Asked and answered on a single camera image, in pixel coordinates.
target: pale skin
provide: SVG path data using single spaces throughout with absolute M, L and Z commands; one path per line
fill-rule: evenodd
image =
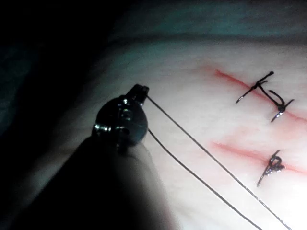
M 302 44 L 180 36 L 113 47 L 93 65 L 75 108 L 55 128 L 53 149 L 23 182 L 35 188 L 23 198 L 25 204 L 90 135 L 101 106 L 138 83 L 148 86 L 149 96 L 287 226 L 305 229 L 306 53 Z M 295 99 L 273 123 L 278 111 L 260 89 L 235 104 L 269 71 L 275 74 L 263 88 L 274 90 L 286 103 Z M 244 216 L 264 230 L 287 229 L 150 101 L 143 108 L 149 129 L 162 144 Z M 154 178 L 160 180 L 161 189 L 152 189 L 152 195 L 164 200 L 163 212 L 173 229 L 256 229 L 175 162 L 149 133 L 142 144 L 152 158 L 147 162 L 153 163 Z M 286 168 L 265 176 L 257 187 L 278 149 Z

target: red incision line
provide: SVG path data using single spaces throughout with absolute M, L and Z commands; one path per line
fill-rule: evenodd
M 242 86 L 243 88 L 245 88 L 246 90 L 249 90 L 251 86 L 248 86 L 246 85 L 245 83 L 243 83 L 242 81 L 236 79 L 235 77 L 233 77 L 231 74 L 227 74 L 227 73 L 223 73 L 221 72 L 220 70 L 218 69 L 215 69 L 215 72 L 214 72 L 214 75 L 216 77 L 219 77 L 219 78 L 225 78 L 227 80 L 229 80 L 230 82 L 234 83 L 234 84 L 237 84 L 237 85 L 240 85 Z M 258 97 L 260 97 L 261 99 L 264 99 L 270 103 L 273 103 L 269 98 L 267 98 L 265 95 L 263 94 L 260 94 L 258 93 L 257 91 L 253 90 L 251 93 L 257 95 Z M 302 121 L 305 121 L 307 122 L 307 119 L 303 118 L 303 117 L 299 117 L 299 116 L 296 116 L 288 111 L 285 111 L 285 114 L 289 115 L 292 119 L 295 119 L 295 120 L 302 120 Z
M 248 150 L 244 150 L 244 149 L 237 149 L 235 147 L 229 146 L 229 145 L 225 145 L 222 143 L 216 143 L 213 142 L 212 145 L 216 148 L 222 149 L 222 150 L 226 150 L 227 152 L 231 152 L 232 154 L 236 154 L 240 157 L 249 157 L 249 158 L 253 158 L 256 160 L 259 160 L 263 163 L 263 165 L 267 166 L 269 159 L 267 157 L 264 157 L 261 155 L 261 153 L 259 151 L 248 151 Z M 307 170 L 303 170 L 303 169 L 298 169 L 292 165 L 289 164 L 284 164 L 282 163 L 282 165 L 285 166 L 285 169 L 297 172 L 297 173 L 303 173 L 305 175 L 307 175 Z

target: skin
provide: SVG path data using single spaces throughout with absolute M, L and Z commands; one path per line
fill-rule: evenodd
M 243 5 L 250 12 L 264 12 L 265 7 L 276 3 L 268 3 L 263 8 L 252 3 Z M 238 1 L 228 7 L 230 11 L 236 11 L 241 9 L 240 4 Z M 141 6 L 149 10 L 148 21 L 141 20 L 139 27 L 129 24 L 135 18 L 142 19 Z M 281 10 L 270 21 L 269 14 L 264 12 L 263 16 L 268 20 L 259 20 L 259 24 L 255 24 L 255 19 L 246 12 L 246 18 L 242 16 L 246 19 L 245 25 L 255 29 L 243 30 L 244 39 L 234 39 L 237 34 L 213 30 L 209 30 L 209 35 L 192 35 L 199 29 L 197 25 L 203 25 L 205 29 L 211 25 L 205 17 L 189 17 L 197 15 L 193 13 L 192 4 L 188 5 L 191 11 L 186 11 L 187 16 L 177 21 L 172 21 L 168 5 L 144 3 L 141 6 L 127 12 L 123 18 L 127 24 L 119 21 L 110 37 L 107 54 L 101 55 L 93 65 L 90 80 L 84 84 L 76 106 L 68 110 L 55 127 L 49 152 L 37 160 L 36 167 L 22 181 L 32 188 L 31 193 L 23 196 L 24 205 L 31 202 L 82 140 L 90 135 L 95 114 L 101 106 L 138 83 L 150 87 L 149 96 L 290 228 L 305 229 L 307 46 L 302 42 L 299 30 L 286 30 L 285 19 L 293 20 L 295 24 L 299 16 L 291 18 Z M 178 11 L 187 9 L 185 4 L 173 7 Z M 157 12 L 169 16 L 164 25 L 173 25 L 175 29 L 163 33 L 158 26 L 162 23 L 159 17 L 156 24 L 150 24 Z M 212 13 L 212 22 L 214 17 L 219 19 Z M 187 21 L 194 27 L 184 27 Z M 234 26 L 242 25 L 231 22 Z M 223 31 L 224 27 L 217 24 L 216 28 Z M 277 39 L 266 35 L 267 28 L 281 36 Z M 176 34 L 176 30 L 186 32 L 185 36 Z M 270 121 L 278 111 L 260 89 L 235 104 L 269 71 L 275 74 L 268 77 L 263 88 L 274 90 L 286 102 L 295 99 L 286 113 L 273 123 Z M 242 214 L 264 230 L 286 229 L 150 101 L 146 100 L 143 109 L 149 129 L 162 144 Z M 156 193 L 151 188 L 150 195 L 161 197 L 163 204 L 156 207 L 166 207 L 163 210 L 169 218 L 165 222 L 173 229 L 256 229 L 176 163 L 150 134 L 142 144 L 152 158 L 147 159 L 154 168 L 152 180 L 161 183 L 161 190 Z M 256 187 L 271 155 L 278 149 L 281 149 L 278 156 L 286 168 L 265 176 Z

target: metal jaw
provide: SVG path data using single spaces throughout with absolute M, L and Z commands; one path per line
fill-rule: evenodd
M 147 86 L 136 84 L 126 95 L 107 102 L 98 112 L 92 136 L 116 145 L 119 151 L 139 143 L 148 129 L 142 109 L 148 91 Z

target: dark background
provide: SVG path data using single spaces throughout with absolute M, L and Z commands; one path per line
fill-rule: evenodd
M 15 182 L 48 149 L 53 126 L 132 4 L 0 6 L 0 222 L 14 202 Z

